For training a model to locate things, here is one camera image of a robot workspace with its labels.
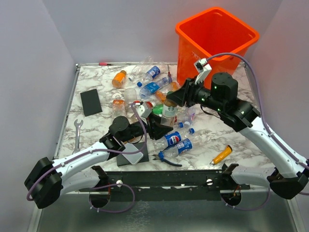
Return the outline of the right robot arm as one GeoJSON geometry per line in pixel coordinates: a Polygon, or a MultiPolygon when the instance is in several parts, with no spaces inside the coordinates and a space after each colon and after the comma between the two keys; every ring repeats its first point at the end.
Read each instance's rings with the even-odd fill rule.
{"type": "Polygon", "coordinates": [[[230,165],[222,176],[225,188],[233,189],[238,184],[263,186],[290,200],[309,182],[309,161],[295,152],[292,153],[294,158],[288,155],[292,149],[266,130],[260,112],[238,98],[238,82],[230,74],[214,74],[210,89],[188,78],[180,89],[168,94],[167,99],[179,107],[199,104],[216,111],[226,125],[253,142],[275,166],[268,170],[230,165]]]}

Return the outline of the brown coffee bottle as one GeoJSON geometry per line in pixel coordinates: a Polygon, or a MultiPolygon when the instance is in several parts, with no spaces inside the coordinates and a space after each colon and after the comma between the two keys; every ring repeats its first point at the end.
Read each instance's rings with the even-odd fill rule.
{"type": "Polygon", "coordinates": [[[177,114],[177,104],[169,99],[166,99],[163,103],[160,124],[164,126],[173,127],[176,114],[177,114]]]}

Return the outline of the large crushed orange bottle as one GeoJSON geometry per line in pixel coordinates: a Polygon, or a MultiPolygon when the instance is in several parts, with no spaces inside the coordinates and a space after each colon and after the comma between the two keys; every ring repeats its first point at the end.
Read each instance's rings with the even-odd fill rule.
{"type": "Polygon", "coordinates": [[[166,96],[169,92],[174,92],[178,90],[181,86],[177,82],[171,82],[167,86],[163,87],[162,90],[158,90],[154,95],[159,100],[159,102],[164,103],[166,96]]]}

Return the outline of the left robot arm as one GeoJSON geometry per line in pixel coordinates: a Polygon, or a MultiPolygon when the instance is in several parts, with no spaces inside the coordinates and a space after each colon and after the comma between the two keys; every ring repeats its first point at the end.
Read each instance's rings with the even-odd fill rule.
{"type": "Polygon", "coordinates": [[[90,147],[62,159],[40,159],[26,178],[24,185],[28,190],[26,199],[35,202],[39,209],[53,204],[62,194],[80,189],[94,188],[97,191],[106,187],[107,179],[95,174],[86,177],[82,171],[98,163],[108,161],[118,155],[134,156],[140,149],[129,143],[137,137],[158,140],[173,130],[160,124],[161,118],[150,113],[146,118],[129,123],[125,116],[116,117],[108,132],[90,147]]]}

